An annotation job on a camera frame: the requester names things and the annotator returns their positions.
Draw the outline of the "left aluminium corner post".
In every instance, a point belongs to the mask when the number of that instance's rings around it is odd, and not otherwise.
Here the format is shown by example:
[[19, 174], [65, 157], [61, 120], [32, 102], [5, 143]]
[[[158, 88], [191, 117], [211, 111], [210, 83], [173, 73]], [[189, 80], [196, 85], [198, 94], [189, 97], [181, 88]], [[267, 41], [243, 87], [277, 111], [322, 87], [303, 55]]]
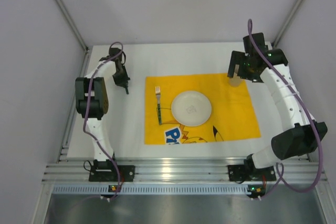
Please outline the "left aluminium corner post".
[[73, 33], [74, 37], [76, 38], [77, 42], [79, 43], [80, 47], [84, 51], [88, 51], [88, 46], [85, 43], [82, 35], [80, 34], [71, 14], [68, 11], [68, 8], [64, 4], [63, 0], [54, 0], [59, 11], [61, 12], [63, 18], [65, 19], [67, 25], [69, 26], [71, 32]]

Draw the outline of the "aluminium mounting rail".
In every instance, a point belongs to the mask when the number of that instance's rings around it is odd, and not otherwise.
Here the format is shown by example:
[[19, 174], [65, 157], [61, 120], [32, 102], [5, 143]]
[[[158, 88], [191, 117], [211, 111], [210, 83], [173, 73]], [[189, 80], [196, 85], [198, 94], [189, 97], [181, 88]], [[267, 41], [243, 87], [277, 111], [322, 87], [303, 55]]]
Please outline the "aluminium mounting rail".
[[[63, 160], [48, 164], [42, 181], [46, 183], [84, 183], [89, 172], [84, 169], [84, 161]], [[229, 165], [240, 165], [238, 157], [216, 159], [154, 158], [119, 160], [118, 165], [135, 166], [135, 182], [142, 183], [226, 183], [229, 181]], [[291, 158], [283, 161], [284, 178], [293, 184], [312, 182], [317, 174], [318, 163], [307, 158]]]

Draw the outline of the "cream paper cup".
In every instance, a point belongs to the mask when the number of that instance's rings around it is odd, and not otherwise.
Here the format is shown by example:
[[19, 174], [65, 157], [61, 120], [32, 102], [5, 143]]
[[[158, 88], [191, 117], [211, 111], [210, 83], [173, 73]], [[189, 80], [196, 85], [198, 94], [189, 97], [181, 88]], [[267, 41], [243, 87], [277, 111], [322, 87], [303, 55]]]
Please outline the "cream paper cup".
[[238, 76], [239, 65], [235, 66], [232, 78], [229, 78], [229, 85], [231, 87], [238, 87], [242, 83], [242, 79]]

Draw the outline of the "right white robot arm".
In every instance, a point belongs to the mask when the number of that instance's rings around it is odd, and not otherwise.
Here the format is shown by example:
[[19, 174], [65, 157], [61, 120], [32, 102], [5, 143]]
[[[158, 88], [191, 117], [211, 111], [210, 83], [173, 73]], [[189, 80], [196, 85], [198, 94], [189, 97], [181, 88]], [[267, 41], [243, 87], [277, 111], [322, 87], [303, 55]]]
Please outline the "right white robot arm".
[[227, 76], [264, 83], [279, 112], [283, 129], [267, 147], [244, 160], [247, 175], [259, 177], [279, 161], [314, 152], [318, 147], [316, 138], [324, 138], [328, 128], [325, 122], [317, 122], [312, 114], [306, 114], [299, 103], [300, 95], [284, 52], [269, 49], [263, 33], [245, 36], [243, 43], [243, 52], [231, 54]]

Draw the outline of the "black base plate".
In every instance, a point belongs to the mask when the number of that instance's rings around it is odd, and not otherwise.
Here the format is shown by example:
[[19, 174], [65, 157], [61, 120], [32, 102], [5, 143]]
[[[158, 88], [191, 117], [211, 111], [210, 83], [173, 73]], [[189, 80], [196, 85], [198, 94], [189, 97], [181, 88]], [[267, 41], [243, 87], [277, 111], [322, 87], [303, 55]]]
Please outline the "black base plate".
[[274, 168], [248, 170], [244, 165], [228, 165], [228, 176], [230, 182], [243, 183], [249, 181], [262, 182], [264, 179], [269, 182], [276, 180]]
[[[135, 177], [135, 166], [118, 165], [120, 173], [120, 182], [133, 182]], [[118, 182], [117, 171], [111, 168], [95, 168], [92, 167], [89, 175], [90, 182]]]

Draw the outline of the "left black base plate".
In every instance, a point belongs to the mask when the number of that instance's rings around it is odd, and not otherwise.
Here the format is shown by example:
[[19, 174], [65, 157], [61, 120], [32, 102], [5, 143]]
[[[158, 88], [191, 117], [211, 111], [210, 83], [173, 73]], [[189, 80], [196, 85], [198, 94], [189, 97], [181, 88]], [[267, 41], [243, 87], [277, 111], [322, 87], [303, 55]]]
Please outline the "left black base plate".
[[[135, 166], [118, 165], [120, 173], [120, 182], [133, 182], [135, 177]], [[118, 182], [117, 171], [111, 168], [95, 168], [92, 167], [89, 175], [90, 182]]]

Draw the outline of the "cream upturned bowl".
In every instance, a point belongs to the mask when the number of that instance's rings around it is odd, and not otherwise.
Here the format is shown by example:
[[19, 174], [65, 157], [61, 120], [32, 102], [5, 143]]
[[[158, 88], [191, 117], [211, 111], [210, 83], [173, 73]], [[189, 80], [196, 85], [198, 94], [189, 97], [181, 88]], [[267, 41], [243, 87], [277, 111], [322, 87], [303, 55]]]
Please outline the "cream upturned bowl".
[[174, 98], [171, 112], [179, 124], [196, 127], [211, 117], [212, 105], [204, 94], [198, 91], [184, 91]]

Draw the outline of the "aluminium corner post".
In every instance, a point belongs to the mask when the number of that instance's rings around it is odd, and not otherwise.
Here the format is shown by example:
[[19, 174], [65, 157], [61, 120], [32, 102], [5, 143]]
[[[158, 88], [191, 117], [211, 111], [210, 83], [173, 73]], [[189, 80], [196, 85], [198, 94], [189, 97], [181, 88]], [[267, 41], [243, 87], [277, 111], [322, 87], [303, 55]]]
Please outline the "aluminium corner post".
[[63, 18], [65, 19], [67, 25], [69, 26], [71, 32], [73, 33], [74, 37], [76, 38], [77, 42], [79, 43], [80, 47], [84, 51], [88, 51], [88, 46], [85, 43], [82, 35], [80, 34], [71, 14], [68, 11], [68, 8], [64, 4], [63, 0], [54, 0], [59, 11], [61, 12]]
[[279, 30], [277, 31], [274, 40], [271, 42], [273, 47], [277, 47], [277, 45], [281, 42], [284, 37], [286, 31], [289, 29], [291, 23], [295, 19], [295, 16], [298, 14], [300, 8], [302, 7], [305, 0], [295, 0], [292, 4], [290, 10], [286, 14], [284, 21], [281, 23]]

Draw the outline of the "metal fork green handle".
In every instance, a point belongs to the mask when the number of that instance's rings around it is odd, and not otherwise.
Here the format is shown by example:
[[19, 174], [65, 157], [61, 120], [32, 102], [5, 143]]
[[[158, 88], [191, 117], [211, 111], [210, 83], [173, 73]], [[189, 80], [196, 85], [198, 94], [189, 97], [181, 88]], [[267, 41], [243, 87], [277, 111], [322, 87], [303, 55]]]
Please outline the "metal fork green handle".
[[161, 89], [159, 86], [155, 87], [155, 96], [156, 96], [156, 100], [157, 100], [157, 115], [158, 115], [158, 122], [159, 125], [162, 124], [162, 116], [161, 116], [161, 103], [160, 103], [160, 99], [161, 99]]

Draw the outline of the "yellow printed cloth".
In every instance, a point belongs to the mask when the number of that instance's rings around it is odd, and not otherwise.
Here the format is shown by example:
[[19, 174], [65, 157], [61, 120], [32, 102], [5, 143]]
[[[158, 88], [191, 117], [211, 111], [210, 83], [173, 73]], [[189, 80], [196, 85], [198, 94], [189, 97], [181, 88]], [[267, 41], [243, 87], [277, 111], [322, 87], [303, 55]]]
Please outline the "yellow printed cloth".
[[260, 138], [247, 83], [225, 73], [147, 77], [146, 145], [198, 144]]

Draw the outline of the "right aluminium corner post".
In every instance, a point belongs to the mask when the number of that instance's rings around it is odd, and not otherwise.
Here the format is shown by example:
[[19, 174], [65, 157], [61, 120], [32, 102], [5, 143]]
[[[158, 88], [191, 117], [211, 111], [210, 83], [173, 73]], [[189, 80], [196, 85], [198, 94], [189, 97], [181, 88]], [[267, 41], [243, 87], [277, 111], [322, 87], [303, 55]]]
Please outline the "right aluminium corner post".
[[271, 42], [273, 47], [277, 47], [277, 45], [281, 42], [284, 37], [286, 31], [289, 29], [291, 23], [295, 19], [295, 16], [298, 14], [300, 8], [302, 7], [305, 0], [295, 0], [292, 4], [290, 10], [286, 14], [284, 21], [281, 23], [279, 30], [277, 31], [274, 40]]

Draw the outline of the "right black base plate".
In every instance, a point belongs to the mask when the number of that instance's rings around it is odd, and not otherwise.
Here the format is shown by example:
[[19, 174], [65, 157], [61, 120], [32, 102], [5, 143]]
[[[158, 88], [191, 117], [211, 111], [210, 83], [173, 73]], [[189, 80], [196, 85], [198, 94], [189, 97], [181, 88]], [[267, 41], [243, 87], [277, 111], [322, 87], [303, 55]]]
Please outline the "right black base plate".
[[243, 183], [249, 181], [262, 182], [264, 179], [269, 182], [276, 180], [274, 168], [248, 170], [244, 165], [228, 165], [228, 176], [230, 182]]

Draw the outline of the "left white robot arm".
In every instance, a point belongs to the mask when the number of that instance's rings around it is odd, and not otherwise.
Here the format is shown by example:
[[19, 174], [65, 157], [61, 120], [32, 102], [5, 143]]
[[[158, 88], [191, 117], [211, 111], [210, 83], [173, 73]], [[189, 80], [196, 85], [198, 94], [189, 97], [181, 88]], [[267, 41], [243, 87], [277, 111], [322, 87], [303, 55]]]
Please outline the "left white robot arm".
[[89, 135], [94, 146], [94, 160], [90, 165], [90, 173], [95, 175], [108, 170], [118, 173], [114, 159], [114, 150], [110, 145], [103, 117], [109, 109], [107, 82], [114, 84], [129, 93], [130, 77], [125, 68], [126, 54], [123, 48], [112, 44], [108, 54], [98, 61], [98, 65], [84, 77], [75, 80], [75, 104], [77, 113], [84, 119], [83, 132]]

